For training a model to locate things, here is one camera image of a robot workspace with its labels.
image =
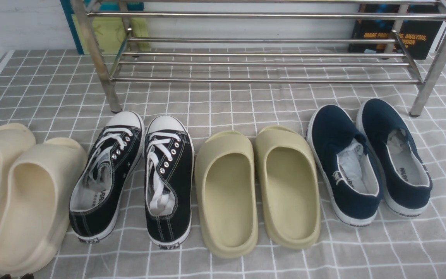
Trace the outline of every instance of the stainless steel rack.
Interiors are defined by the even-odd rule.
[[[144,0],[144,2],[246,2],[246,3],[324,3],[334,5],[338,3],[358,4],[391,4],[400,5],[398,13],[261,13],[261,12],[173,12],[173,11],[128,11],[127,0],[117,0],[120,11],[97,11],[102,0],[92,0],[86,7],[83,0],[70,0],[77,16],[83,37],[94,61],[101,85],[108,99],[111,111],[120,112],[115,92],[115,83],[119,82],[167,82],[167,83],[346,83],[346,84],[416,84],[418,94],[410,110],[410,116],[421,115],[422,110],[438,77],[446,63],[446,34],[439,50],[433,59],[425,78],[421,77],[416,63],[407,52],[402,39],[398,35],[405,20],[410,21],[445,21],[446,0]],[[436,5],[436,14],[408,14],[409,5]],[[126,38],[118,52],[112,68],[108,71],[101,49],[97,43],[92,19],[94,17],[121,17],[126,32]],[[211,39],[211,38],[138,38],[133,36],[130,19],[142,18],[227,18],[227,19],[384,19],[395,21],[388,39]],[[386,44],[384,53],[183,53],[183,52],[144,52],[139,51],[137,43],[232,43],[232,44]],[[375,62],[176,62],[172,61],[141,61],[138,57],[297,57],[297,58],[372,58]],[[410,78],[407,79],[354,79],[354,78],[174,78],[174,77],[134,77],[120,75],[123,65],[184,65],[191,67],[405,67]]]

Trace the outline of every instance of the sneaker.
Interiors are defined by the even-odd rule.
[[[368,138],[383,169],[386,205],[403,217],[423,213],[430,200],[431,177],[397,111],[382,100],[368,100],[357,114],[357,127]]]
[[[131,111],[106,124],[70,200],[70,224],[81,242],[97,243],[115,228],[125,182],[144,151],[144,123]]]
[[[344,110],[326,105],[313,115],[307,141],[336,216],[350,226],[369,225],[376,216],[382,193],[366,137]]]
[[[149,125],[145,147],[147,231],[161,249],[175,249],[192,220],[192,140],[179,120],[163,115]]]

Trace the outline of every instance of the sneaker sole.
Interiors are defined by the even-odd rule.
[[[328,189],[328,194],[329,194],[329,199],[331,201],[331,205],[333,206],[333,211],[335,212],[335,215],[338,217],[338,219],[340,221],[342,221],[343,224],[347,225],[347,226],[352,226],[352,227],[365,227],[368,226],[369,224],[371,224],[371,222],[374,220],[374,218],[376,217],[377,211],[374,213],[374,215],[372,217],[369,217],[367,219],[356,219],[356,218],[352,218],[347,216],[345,213],[343,213],[340,208],[338,207],[338,205],[335,202],[335,199],[333,198],[333,190],[331,189],[331,185],[329,183],[329,179],[326,175],[326,173],[323,171],[322,166],[321,166],[321,162],[319,161],[319,157],[317,156],[316,153],[316,149],[314,148],[314,143],[312,140],[312,129],[313,129],[313,123],[314,123],[314,119],[317,115],[317,113],[320,111],[319,108],[314,114],[313,117],[311,118],[311,120],[309,121],[309,126],[307,128],[307,136],[306,136],[306,140],[308,142],[308,144],[311,146],[311,151],[314,154],[314,159],[316,160],[316,164],[319,166],[319,170],[321,172],[322,175],[322,179],[324,180],[324,183],[326,184],[326,188]]]
[[[189,132],[188,132],[187,128],[185,127],[185,125],[182,122],[180,122],[180,120],[178,120],[177,118],[175,118],[175,119],[180,123],[180,125],[182,125],[182,127],[185,129],[185,132],[187,132],[187,135],[188,135],[188,138],[190,141],[190,146],[192,148],[192,172],[190,175],[190,181],[191,181],[191,183],[190,183],[190,219],[189,219],[189,226],[186,229],[186,231],[184,232],[184,234],[181,237],[179,237],[178,239],[173,240],[171,242],[162,242],[162,241],[155,240],[154,238],[152,238],[152,236],[148,232],[149,238],[151,239],[151,241],[155,245],[157,245],[160,249],[163,249],[163,250],[171,250],[171,249],[176,249],[176,248],[180,247],[180,245],[182,245],[182,243],[185,240],[187,240],[187,237],[189,236],[189,233],[190,233],[190,228],[192,226],[192,180],[194,179],[194,163],[195,163],[194,144],[192,143],[192,138],[190,137]]]
[[[366,136],[366,132],[364,131],[364,126],[362,125],[362,112],[364,110],[364,106],[366,105],[366,103],[367,103],[367,101],[361,105],[361,108],[359,109],[359,112],[357,113],[356,122],[355,122],[355,126],[357,127],[359,132],[361,132],[365,136]],[[401,217],[405,217],[405,218],[418,217],[421,213],[423,213],[426,210],[426,208],[429,205],[429,201],[428,201],[428,203],[426,203],[425,206],[423,206],[422,208],[417,208],[417,209],[406,208],[406,207],[398,204],[396,201],[394,201],[393,198],[390,196],[390,193],[388,192],[388,187],[386,186],[386,176],[384,174],[384,169],[382,167],[381,161],[379,160],[378,156],[374,152],[373,146],[371,145],[369,139],[368,139],[368,148],[369,148],[370,153],[373,155],[373,158],[375,159],[376,166],[377,166],[378,171],[381,175],[382,187],[383,187],[383,198],[384,198],[386,206],[390,209],[390,212],[396,214],[397,216],[401,216]]]
[[[146,138],[146,133],[145,133],[146,129],[144,127],[144,122],[142,121],[142,118],[140,117],[140,115],[138,115],[138,113],[135,113],[135,115],[138,117],[138,119],[140,121],[140,126],[141,126],[141,131],[142,131],[141,145],[137,152],[137,157],[136,157],[137,159],[134,162],[133,167],[130,169],[129,174],[126,176],[125,181],[128,181],[130,179],[131,175],[134,173],[134,170],[137,167],[137,164],[139,163],[139,161],[142,158],[142,155],[144,153],[144,142],[145,142],[145,138]],[[120,212],[120,203],[122,202],[122,196],[124,194],[123,187],[122,187],[122,192],[120,193],[120,197],[118,199],[118,204],[117,204],[117,208],[115,210],[115,215],[113,215],[113,219],[111,220],[110,224],[106,227],[106,229],[104,231],[102,231],[101,233],[98,233],[96,235],[93,235],[93,236],[84,237],[84,236],[75,234],[77,236],[78,240],[80,240],[80,242],[84,242],[87,244],[98,243],[101,240],[107,238],[113,232],[113,230],[115,229],[115,226],[117,224],[118,214]]]

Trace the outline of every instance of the grid patterned mat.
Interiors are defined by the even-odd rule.
[[[422,72],[431,60],[420,64]],[[409,77],[396,68],[250,71],[228,67],[125,67],[124,71],[201,78]],[[30,127],[39,143],[66,136],[88,150],[113,116],[93,72],[90,57],[80,57],[75,51],[15,52],[0,76],[0,125],[20,122]],[[320,178],[321,236],[311,248],[296,251],[274,244],[267,236],[258,192],[257,247],[248,256],[222,260],[212,256],[202,242],[195,190],[192,230],[181,249],[161,251],[151,244],[145,226],[144,171],[140,165],[125,186],[114,233],[100,244],[85,245],[69,230],[57,256],[35,273],[36,279],[446,279],[446,68],[422,116],[416,119],[407,117],[417,92],[412,85],[125,83],[117,85],[117,92],[124,108],[145,117],[146,125],[157,115],[177,117],[187,125],[196,151],[210,135],[227,129],[242,132],[252,140],[256,132],[273,124],[304,134],[312,114],[325,104],[337,104],[355,119],[362,102],[379,97],[401,113],[416,140],[434,182],[430,206],[420,217],[410,220],[388,212],[382,202],[373,224],[350,228],[335,217]]]

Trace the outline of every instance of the navy blue sneaker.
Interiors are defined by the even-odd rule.
[[[326,105],[309,122],[307,141],[336,216],[350,226],[369,225],[376,216],[382,192],[367,138],[345,111]]]
[[[386,205],[403,217],[419,216],[430,201],[432,181],[400,115],[385,101],[371,99],[357,114],[357,129],[368,138],[383,169]]]

